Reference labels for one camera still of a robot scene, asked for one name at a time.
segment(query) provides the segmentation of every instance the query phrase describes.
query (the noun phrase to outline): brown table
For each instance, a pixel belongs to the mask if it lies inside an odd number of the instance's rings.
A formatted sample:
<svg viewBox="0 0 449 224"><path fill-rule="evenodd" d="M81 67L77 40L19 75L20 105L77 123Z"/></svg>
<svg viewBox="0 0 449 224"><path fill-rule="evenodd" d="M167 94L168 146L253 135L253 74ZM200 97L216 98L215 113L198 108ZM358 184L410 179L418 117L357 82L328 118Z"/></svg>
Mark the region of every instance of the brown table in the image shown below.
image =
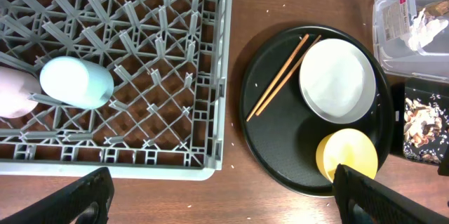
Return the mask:
<svg viewBox="0 0 449 224"><path fill-rule="evenodd" d="M232 8L223 170L202 182L115 179L109 223L340 223L333 198L291 192L257 164L239 128L238 96L254 52L286 27L329 25L372 50L373 0L233 0ZM0 218L74 180L0 176ZM435 166L390 156L376 180L449 217L449 178Z"/></svg>

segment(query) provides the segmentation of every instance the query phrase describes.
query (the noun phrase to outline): pink cup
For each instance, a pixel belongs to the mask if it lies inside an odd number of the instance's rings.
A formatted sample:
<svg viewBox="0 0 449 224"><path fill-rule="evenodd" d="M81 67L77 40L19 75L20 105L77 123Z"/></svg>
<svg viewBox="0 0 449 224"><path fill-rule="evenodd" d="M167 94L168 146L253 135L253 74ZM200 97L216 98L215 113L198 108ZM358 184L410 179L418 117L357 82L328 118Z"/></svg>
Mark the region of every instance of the pink cup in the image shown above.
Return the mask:
<svg viewBox="0 0 449 224"><path fill-rule="evenodd" d="M31 93L41 93L41 86L35 77L0 67L0 117L12 119L31 112L38 104L28 100Z"/></svg>

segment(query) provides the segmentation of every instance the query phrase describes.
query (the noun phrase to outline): black object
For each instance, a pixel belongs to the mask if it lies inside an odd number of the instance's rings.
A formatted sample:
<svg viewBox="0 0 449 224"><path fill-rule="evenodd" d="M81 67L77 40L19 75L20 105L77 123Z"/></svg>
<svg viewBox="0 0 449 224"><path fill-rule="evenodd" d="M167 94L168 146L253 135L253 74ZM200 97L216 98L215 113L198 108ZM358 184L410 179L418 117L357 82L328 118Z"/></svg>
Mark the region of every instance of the black object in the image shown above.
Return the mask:
<svg viewBox="0 0 449 224"><path fill-rule="evenodd" d="M114 196L108 168L99 168L0 224L104 224Z"/></svg>
<svg viewBox="0 0 449 224"><path fill-rule="evenodd" d="M449 176L449 85L410 78L392 90L396 123L391 153L440 165L438 173Z"/></svg>
<svg viewBox="0 0 449 224"><path fill-rule="evenodd" d="M449 223L449 218L345 165L338 165L333 185L342 224Z"/></svg>
<svg viewBox="0 0 449 224"><path fill-rule="evenodd" d="M310 37L296 60L319 34L322 39L337 38L348 41L366 55L374 69L378 93L370 111L351 124L338 125L324 121L314 114L303 100L296 72L264 112L247 123L246 117L253 106L298 45L300 36L305 34ZM246 70L239 109L243 134L256 160L280 184L302 194L333 194L332 184L319 173L315 161L319 142L331 133L345 128L364 132L376 147L379 168L389 153L394 113L387 78L379 63L362 44L331 27L295 27L284 30L267 41Z"/></svg>

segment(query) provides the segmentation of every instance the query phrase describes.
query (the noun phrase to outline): clear plastic container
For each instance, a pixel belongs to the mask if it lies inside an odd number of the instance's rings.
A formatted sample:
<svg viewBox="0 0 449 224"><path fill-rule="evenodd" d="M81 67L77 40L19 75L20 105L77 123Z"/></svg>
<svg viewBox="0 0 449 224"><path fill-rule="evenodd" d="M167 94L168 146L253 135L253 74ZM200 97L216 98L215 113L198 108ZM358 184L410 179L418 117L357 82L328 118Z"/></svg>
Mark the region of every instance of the clear plastic container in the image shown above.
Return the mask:
<svg viewBox="0 0 449 224"><path fill-rule="evenodd" d="M375 0L374 54L386 73L449 82L449 27L417 51L401 38L410 31L419 10L437 1L442 0ZM449 14L438 19L449 19Z"/></svg>

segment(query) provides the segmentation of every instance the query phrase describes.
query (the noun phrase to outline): yellow bowl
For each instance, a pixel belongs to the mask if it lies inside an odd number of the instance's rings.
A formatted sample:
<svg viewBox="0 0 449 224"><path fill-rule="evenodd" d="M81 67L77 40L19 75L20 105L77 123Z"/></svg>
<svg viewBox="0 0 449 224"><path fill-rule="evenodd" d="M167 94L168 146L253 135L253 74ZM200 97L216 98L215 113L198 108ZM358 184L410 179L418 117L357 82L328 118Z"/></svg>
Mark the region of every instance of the yellow bowl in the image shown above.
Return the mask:
<svg viewBox="0 0 449 224"><path fill-rule="evenodd" d="M356 129L342 129L326 136L316 149L318 169L333 182L338 164L345 164L374 179L377 173L377 153L371 140Z"/></svg>

